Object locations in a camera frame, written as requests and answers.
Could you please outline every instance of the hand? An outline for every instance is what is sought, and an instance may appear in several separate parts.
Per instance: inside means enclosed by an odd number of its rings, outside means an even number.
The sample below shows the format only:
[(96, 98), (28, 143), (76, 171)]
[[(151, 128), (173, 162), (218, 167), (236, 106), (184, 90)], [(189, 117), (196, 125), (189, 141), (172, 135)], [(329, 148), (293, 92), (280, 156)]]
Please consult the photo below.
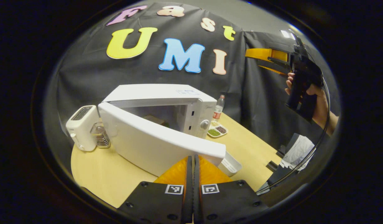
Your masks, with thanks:
[[(288, 80), (286, 81), (288, 88), (285, 89), (285, 92), (290, 95), (292, 81), (294, 80), (294, 73), (288, 73)], [(307, 90), (306, 93), (308, 95), (317, 95), (316, 106), (313, 112), (312, 120), (316, 122), (321, 128), (324, 128), (325, 122), (327, 121), (327, 113), (328, 113), (328, 103), (327, 98), (325, 96), (324, 90), (319, 88), (318, 86), (312, 84)], [(327, 127), (327, 134), (332, 135), (334, 132), (335, 126), (338, 122), (338, 117), (335, 116), (332, 112), (330, 112), (330, 123)]]

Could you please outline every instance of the white microwave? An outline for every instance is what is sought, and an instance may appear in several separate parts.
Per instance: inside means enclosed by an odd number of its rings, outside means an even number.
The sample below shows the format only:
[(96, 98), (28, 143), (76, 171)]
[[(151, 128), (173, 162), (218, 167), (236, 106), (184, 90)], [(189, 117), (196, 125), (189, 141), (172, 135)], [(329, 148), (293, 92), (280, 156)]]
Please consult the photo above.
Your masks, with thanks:
[(116, 152), (160, 176), (194, 154), (221, 163), (226, 146), (205, 140), (216, 103), (189, 85), (137, 84), (118, 86), (98, 109)]

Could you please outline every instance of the letter m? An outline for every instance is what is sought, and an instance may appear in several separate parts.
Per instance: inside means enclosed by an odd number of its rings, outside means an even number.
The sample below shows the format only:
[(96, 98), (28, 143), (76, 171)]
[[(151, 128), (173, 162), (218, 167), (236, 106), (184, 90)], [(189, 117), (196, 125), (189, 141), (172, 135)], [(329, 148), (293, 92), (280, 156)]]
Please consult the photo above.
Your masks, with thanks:
[(173, 70), (175, 66), (172, 64), (173, 58), (175, 59), (176, 67), (181, 70), (187, 61), (189, 63), (185, 67), (187, 72), (200, 73), (200, 60), (201, 54), (205, 50), (205, 47), (201, 44), (193, 44), (185, 52), (182, 43), (178, 39), (167, 38), (164, 40), (167, 44), (167, 49), (164, 55), (164, 61), (159, 65), (161, 70)]

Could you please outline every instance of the black cable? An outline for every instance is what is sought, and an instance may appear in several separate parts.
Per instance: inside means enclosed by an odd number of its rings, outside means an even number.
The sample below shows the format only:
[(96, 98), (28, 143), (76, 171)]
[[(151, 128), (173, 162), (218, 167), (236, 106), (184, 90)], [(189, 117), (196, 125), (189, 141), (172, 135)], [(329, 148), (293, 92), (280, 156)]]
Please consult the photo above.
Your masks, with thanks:
[(263, 188), (262, 190), (258, 190), (255, 193), (261, 193), (267, 189), (270, 189), (271, 187), (275, 186), (276, 184), (280, 183), (281, 181), (285, 180), (288, 176), (290, 176), (292, 173), (294, 173), (297, 169), (299, 169), (302, 165), (304, 165), (314, 154), (315, 149), (317, 149), (322, 140), (324, 139), (325, 133), (327, 131), (328, 123), (330, 122), (330, 109), (331, 109), (331, 103), (330, 103), (330, 92), (328, 91), (327, 82), (325, 81), (325, 78), (323, 76), (323, 83), (325, 87), (325, 96), (327, 98), (327, 105), (328, 105), (328, 113), (327, 113), (327, 120), (325, 121), (325, 126), (323, 128), (323, 132), (320, 134), (320, 137), (316, 143), (316, 145), (310, 150), (310, 152), (305, 156), (305, 158), (296, 166), (294, 167), (289, 173), (287, 173), (284, 177), (282, 177), (280, 180), (277, 180), (276, 182), (272, 183), (271, 185)]

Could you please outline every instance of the white toaster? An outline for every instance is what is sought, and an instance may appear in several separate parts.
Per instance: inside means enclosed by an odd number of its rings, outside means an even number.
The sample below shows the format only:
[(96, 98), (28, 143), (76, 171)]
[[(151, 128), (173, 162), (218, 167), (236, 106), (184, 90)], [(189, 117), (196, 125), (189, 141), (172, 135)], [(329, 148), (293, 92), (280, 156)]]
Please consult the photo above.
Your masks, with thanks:
[(96, 148), (90, 133), (96, 122), (99, 122), (99, 115), (95, 105), (79, 108), (67, 121), (66, 128), (78, 149), (90, 152)]

